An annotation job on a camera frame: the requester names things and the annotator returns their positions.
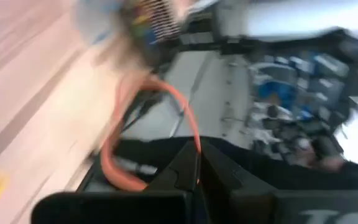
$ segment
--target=black cable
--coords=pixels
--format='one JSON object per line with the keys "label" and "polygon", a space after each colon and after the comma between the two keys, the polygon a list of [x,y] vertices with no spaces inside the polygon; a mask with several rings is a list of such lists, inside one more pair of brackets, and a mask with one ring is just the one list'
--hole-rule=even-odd
{"label": "black cable", "polygon": [[[198,88],[200,87],[201,80],[203,79],[204,74],[206,73],[207,69],[209,68],[209,65],[210,65],[209,62],[213,59],[213,57],[214,57],[214,52],[209,52],[207,54],[207,56],[205,56],[203,63],[200,66],[200,69],[198,69],[197,74],[196,74],[196,79],[194,80],[194,83],[191,86],[190,96],[188,99],[189,105],[193,101],[194,95],[198,91]],[[180,115],[180,117],[174,124],[174,126],[171,130],[171,133],[169,135],[170,138],[172,138],[176,135],[176,133],[179,130],[180,125],[182,124],[183,120],[185,119],[185,112],[184,112],[183,108],[181,108],[179,115]]]}
{"label": "black cable", "polygon": [[138,120],[143,118],[154,105],[156,105],[158,102],[160,102],[161,98],[162,98],[161,94],[162,93],[152,93],[152,96],[150,96],[148,99],[146,99],[143,102],[143,104],[141,104],[141,107],[140,107],[139,112],[137,113],[137,116],[131,122],[129,122],[127,125],[125,125],[123,127],[123,129],[121,130],[121,132],[127,131],[129,128],[131,128],[134,124],[136,124],[136,122],[138,122]]}
{"label": "black cable", "polygon": [[349,138],[347,137],[347,134],[345,133],[345,130],[343,130],[343,125],[340,125],[339,129],[341,130],[343,136],[344,136],[346,139],[349,139]]}

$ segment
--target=wooden surface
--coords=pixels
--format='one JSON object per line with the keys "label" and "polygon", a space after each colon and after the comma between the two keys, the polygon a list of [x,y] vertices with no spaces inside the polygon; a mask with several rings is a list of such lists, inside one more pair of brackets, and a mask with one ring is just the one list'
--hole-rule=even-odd
{"label": "wooden surface", "polygon": [[[42,197],[76,188],[85,158],[117,122],[110,119],[117,80],[145,75],[129,72],[139,59],[123,36],[84,44],[72,5],[0,0],[0,171],[9,178],[0,223],[29,223]],[[137,87],[123,91],[126,107]]]}

